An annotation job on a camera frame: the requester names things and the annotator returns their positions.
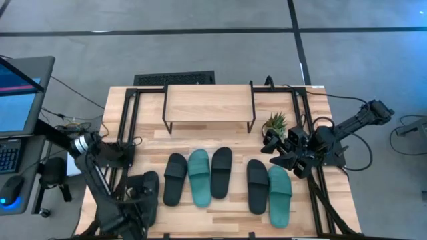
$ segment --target wire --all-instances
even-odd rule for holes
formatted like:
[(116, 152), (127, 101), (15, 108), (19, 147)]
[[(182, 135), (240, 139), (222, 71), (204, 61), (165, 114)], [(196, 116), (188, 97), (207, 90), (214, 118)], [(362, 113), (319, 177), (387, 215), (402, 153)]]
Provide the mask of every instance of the wire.
[(393, 151), (402, 154), (402, 155), (407, 155), (407, 156), (421, 156), (421, 155), (425, 155), (427, 154), (427, 152), (423, 152), (423, 153), (404, 153), (402, 151), (397, 150), (394, 146), (393, 146), (393, 142), (392, 142), (392, 137), (393, 137), (393, 132), (396, 132), (396, 136), (398, 136), (398, 132), (397, 130), (400, 128), (403, 128), (404, 126), (406, 126), (406, 124), (403, 122), (403, 119), (407, 118), (407, 117), (427, 117), (427, 115), (414, 115), (414, 114), (409, 114), (409, 115), (403, 115), (399, 118), (399, 122), (403, 125), (403, 126), (398, 126), (395, 129), (393, 129), (390, 132), (390, 136), (388, 137), (388, 142), (391, 146), (391, 148), (393, 149)]
[(64, 120), (64, 119), (76, 119), (76, 120), (82, 120), (82, 121), (92, 121), (92, 120), (98, 119), (98, 118), (100, 118), (100, 117), (103, 116), (103, 114), (102, 114), (102, 115), (96, 116), (96, 117), (91, 118), (91, 119), (84, 119), (84, 118), (80, 118), (80, 117), (68, 117), (68, 116), (66, 116), (66, 115), (64, 115), (62, 113), (54, 113), (54, 112), (52, 112), (52, 111), (50, 111), (50, 110), (48, 110), (48, 109), (46, 109), (44, 107), (42, 107), (41, 110), (43, 110), (43, 111), (45, 111), (47, 113), (50, 113), (50, 114), (52, 114), (54, 116), (57, 116), (58, 118), (60, 118), (62, 120)]
[(343, 172), (346, 176), (347, 176), (347, 180), (350, 180), (350, 176), (348, 175), (347, 171), (345, 169), (343, 169), (340, 166), (336, 166), (339, 170), (341, 170), (341, 172)]
[(395, 151), (395, 152), (397, 152), (397, 153), (400, 153), (400, 154), (402, 154), (402, 155), (407, 155), (407, 156), (421, 156), (421, 155), (425, 155), (425, 154), (427, 154), (427, 152), (423, 152), (423, 153), (404, 153), (404, 152), (402, 152), (402, 151), (397, 150), (397, 149), (393, 146), (393, 143), (392, 143), (392, 136), (393, 136), (393, 132), (396, 132), (396, 136), (397, 136), (397, 135), (398, 135), (397, 130), (398, 130), (398, 129), (400, 129), (400, 128), (403, 128), (403, 127), (404, 127), (404, 126), (396, 127), (395, 129), (393, 129), (393, 130), (390, 132), (390, 136), (389, 136), (389, 138), (388, 138), (388, 141), (389, 141), (390, 146), (391, 146), (391, 148), (393, 149), (393, 151)]
[(306, 125), (306, 122), (307, 122), (306, 114), (305, 114), (305, 113), (302, 113), (300, 118), (302, 119), (302, 117), (304, 117), (304, 122), (302, 122), (302, 126), (301, 126), (301, 128), (304, 128), (304, 126)]
[(49, 125), (50, 125), (50, 124), (51, 124), (51, 122), (50, 122), (50, 120), (46, 117), (46, 115), (45, 115), (42, 111), (40, 111), (40, 114), (46, 118), (46, 120), (47, 120), (47, 124), (49, 124)]
[(329, 117), (318, 117), (318, 118), (314, 119), (314, 121), (313, 121), (312, 125), (314, 126), (314, 123), (316, 123), (316, 121), (319, 121), (319, 120), (321, 120), (321, 119), (328, 120), (330, 123), (332, 123), (332, 129), (334, 129), (334, 128), (335, 128), (335, 123), (334, 123), (334, 121), (333, 121), (332, 119), (330, 119)]
[(427, 117), (427, 115), (403, 115), (399, 118), (399, 122), (403, 125), (406, 126), (405, 123), (403, 123), (403, 119), (407, 118), (407, 117)]
[(57, 151), (57, 152), (56, 152), (56, 153), (54, 153), (54, 154), (50, 154), (50, 153), (48, 153), (48, 155), (47, 155), (46, 157), (44, 157), (44, 158), (42, 158), (42, 159), (40, 159), (40, 160), (37, 160), (35, 163), (32, 163), (30, 166), (28, 166), (27, 168), (25, 168), (25, 169), (24, 169), (24, 171), (22, 171), (19, 175), (20, 175), (20, 176), (22, 176), (22, 174), (24, 174), (24, 172), (26, 172), (26, 170), (30, 169), (32, 166), (34, 166), (34, 165), (36, 165), (36, 164), (38, 164), (38, 163), (43, 162), (46, 158), (49, 158), (51, 155), (55, 155), (55, 154), (58, 154), (58, 153), (62, 153), (63, 151), (66, 151), (66, 150), (65, 150), (65, 149), (63, 149), (63, 150)]
[(101, 138), (107, 137), (109, 135), (109, 130), (108, 130), (107, 126), (105, 126), (104, 122), (101, 122), (101, 125), (105, 128), (105, 130), (107, 130), (107, 133), (104, 136), (102, 136)]
[(107, 177), (108, 170), (109, 170), (109, 167), (106, 167), (106, 168), (105, 168), (105, 173), (103, 174), (103, 176), (104, 176), (104, 177)]
[(353, 135), (353, 136), (359, 138), (365, 144), (365, 146), (368, 148), (368, 151), (369, 151), (369, 163), (365, 167), (362, 167), (362, 168), (359, 168), (359, 169), (351, 169), (351, 168), (348, 168), (348, 167), (342, 167), (342, 168), (345, 169), (345, 170), (347, 170), (347, 171), (363, 171), (363, 170), (368, 169), (372, 165), (372, 162), (374, 161), (374, 156), (372, 154), (371, 147), (365, 141), (365, 139), (363, 139), (361, 136), (359, 136), (359, 135), (357, 135), (355, 133), (347, 133), (347, 134), (350, 134), (350, 135)]
[[(286, 87), (295, 89), (295, 87), (289, 86), (288, 84), (282, 84), (282, 86), (286, 86)], [(312, 92), (307, 91), (307, 90), (306, 90), (306, 93), (311, 94), (311, 95), (321, 95), (321, 96), (335, 97), (335, 98), (339, 98), (339, 99), (352, 99), (352, 100), (357, 100), (357, 101), (363, 102), (363, 104), (366, 106), (367, 110), (366, 110), (365, 114), (363, 114), (363, 116), (361, 116), (360, 119), (365, 118), (367, 116), (367, 114), (369, 113), (369, 110), (370, 110), (370, 106), (369, 106), (368, 102), (366, 102), (365, 100), (360, 99), (358, 97), (345, 97), (345, 96), (338, 96), (338, 95), (327, 94), (327, 93), (312, 93)], [(354, 123), (356, 123), (356, 122), (358, 122), (358, 121), (359, 120), (357, 120), (357, 119), (354, 120), (354, 122), (351, 123), (351, 125), (354, 124)]]
[(84, 122), (84, 123), (68, 123), (66, 126), (57, 125), (53, 128), (57, 129), (58, 131), (62, 131), (64, 133), (84, 133), (85, 131), (88, 131), (89, 128), (92, 126), (92, 123), (90, 122)]
[[(12, 57), (8, 57), (8, 56), (4, 56), (4, 55), (0, 55), (0, 57), (6, 58), (6, 59), (13, 59)], [(101, 105), (99, 105), (98, 103), (90, 100), (89, 98), (85, 97), (83, 94), (79, 93), (78, 91), (72, 89), (70, 86), (68, 86), (67, 84), (65, 84), (64, 82), (62, 82), (61, 80), (59, 80), (58, 78), (51, 76), (51, 78), (53, 78), (54, 80), (56, 80), (58, 83), (64, 85), (66, 88), (72, 90), (74, 93), (78, 94), (80, 97), (88, 100), (89, 102), (93, 103), (94, 105), (98, 106), (101, 109), (105, 109), (105, 107), (102, 107)]]
[(133, 146), (141, 145), (141, 143), (142, 143), (142, 137), (140, 137), (140, 136), (134, 137), (133, 140), (135, 141), (135, 139), (141, 139), (141, 141), (138, 144), (137, 143), (133, 143)]

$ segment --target wooden tabletop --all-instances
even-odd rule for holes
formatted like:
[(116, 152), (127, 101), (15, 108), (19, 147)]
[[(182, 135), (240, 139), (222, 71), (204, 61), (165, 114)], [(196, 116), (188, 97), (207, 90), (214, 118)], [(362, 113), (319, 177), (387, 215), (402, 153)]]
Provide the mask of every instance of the wooden tabletop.
[[(103, 122), (110, 135), (106, 141), (115, 141), (119, 129), (125, 90), (127, 87), (112, 87), (109, 91)], [(308, 91), (325, 93), (323, 88), (307, 87)], [(285, 229), (276, 229), (270, 224), (267, 211), (254, 215), (248, 209), (248, 188), (246, 183), (246, 164), (251, 159), (262, 161), (267, 169), (272, 164), (269, 159), (276, 154), (260, 153), (262, 145), (261, 127), (271, 113), (282, 112), (286, 116), (287, 128), (296, 125), (292, 98), (289, 93), (255, 93), (256, 122), (250, 134), (246, 123), (174, 123), (170, 135), (162, 121), (163, 93), (141, 95), (137, 116), (135, 136), (143, 143), (138, 145), (133, 167), (129, 175), (143, 174), (154, 170), (160, 177), (159, 207), (157, 219), (149, 229), (149, 237), (248, 237), (255, 232), (257, 237), (313, 237), (316, 236), (312, 206), (306, 179), (298, 179), (288, 172), (292, 181), (293, 196), (290, 206), (290, 224)], [(321, 95), (308, 95), (313, 119), (319, 116), (331, 117), (328, 100)], [(129, 105), (126, 129), (129, 129), (133, 100)], [(328, 122), (318, 121), (319, 125)], [(212, 199), (209, 207), (199, 208), (193, 203), (188, 177), (185, 180), (181, 202), (177, 207), (163, 203), (165, 166), (172, 153), (181, 153), (188, 159), (196, 149), (205, 149), (211, 158), (215, 150), (229, 147), (233, 151), (230, 186), (225, 199)], [(359, 223), (347, 177), (336, 167), (325, 167), (324, 174), (331, 204), (341, 218), (355, 231)], [(320, 203), (323, 230), (327, 231), (326, 218)], [(87, 229), (93, 221), (96, 203), (86, 189), (81, 208), (81, 217), (76, 234)]]

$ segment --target potted plant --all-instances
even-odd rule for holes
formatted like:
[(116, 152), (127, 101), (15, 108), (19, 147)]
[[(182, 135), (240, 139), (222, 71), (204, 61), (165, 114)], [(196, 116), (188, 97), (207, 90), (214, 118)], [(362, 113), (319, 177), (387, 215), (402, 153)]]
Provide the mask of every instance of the potted plant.
[(285, 139), (285, 130), (286, 130), (286, 120), (285, 115), (280, 112), (273, 115), (270, 115), (270, 118), (262, 125), (261, 134), (262, 137), (265, 137), (268, 129), (273, 129), (283, 141)]

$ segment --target black keyboard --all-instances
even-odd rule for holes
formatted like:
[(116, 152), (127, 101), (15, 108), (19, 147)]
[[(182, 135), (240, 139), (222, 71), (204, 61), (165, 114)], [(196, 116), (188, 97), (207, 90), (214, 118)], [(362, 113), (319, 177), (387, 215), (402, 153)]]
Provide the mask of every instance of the black keyboard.
[(0, 140), (0, 174), (18, 172), (21, 145), (20, 139)]

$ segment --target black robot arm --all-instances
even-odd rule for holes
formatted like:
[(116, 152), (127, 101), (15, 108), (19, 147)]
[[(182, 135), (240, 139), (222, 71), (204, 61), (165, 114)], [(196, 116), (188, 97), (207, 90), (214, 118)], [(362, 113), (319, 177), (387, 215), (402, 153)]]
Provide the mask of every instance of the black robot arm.
[(116, 144), (104, 143), (97, 133), (86, 133), (74, 139), (70, 154), (85, 177), (87, 186), (97, 203), (97, 220), (102, 233), (121, 235), (123, 239), (146, 238), (147, 228), (138, 204), (118, 201), (101, 172), (97, 162), (100, 158), (119, 161), (124, 150)]
[[(327, 152), (333, 149), (334, 143), (367, 125), (383, 125), (391, 119), (393, 110), (381, 101), (370, 101), (363, 105), (353, 117), (332, 127), (319, 126), (311, 135), (302, 127), (296, 126), (288, 130), (288, 138), (280, 141), (278, 134), (269, 130), (264, 137), (262, 153), (279, 152), (278, 157), (270, 159), (271, 163), (287, 170), (294, 170), (299, 178), (308, 177), (312, 167), (317, 167)], [(334, 149), (334, 153), (342, 154), (346, 148)]]

